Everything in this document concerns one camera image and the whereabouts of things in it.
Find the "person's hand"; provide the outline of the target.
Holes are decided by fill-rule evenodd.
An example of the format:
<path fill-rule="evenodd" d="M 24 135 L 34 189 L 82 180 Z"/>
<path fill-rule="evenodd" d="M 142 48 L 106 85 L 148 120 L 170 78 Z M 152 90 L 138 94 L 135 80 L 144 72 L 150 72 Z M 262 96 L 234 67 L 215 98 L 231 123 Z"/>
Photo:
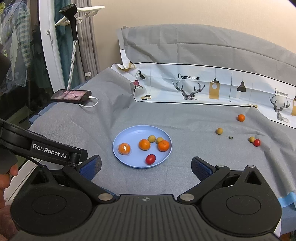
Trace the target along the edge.
<path fill-rule="evenodd" d="M 4 191 L 10 186 L 11 177 L 17 176 L 18 172 L 18 166 L 15 164 L 7 174 L 1 174 L 1 240 L 9 240 L 17 233 L 17 229 L 11 218 L 11 206 L 5 204 Z"/>

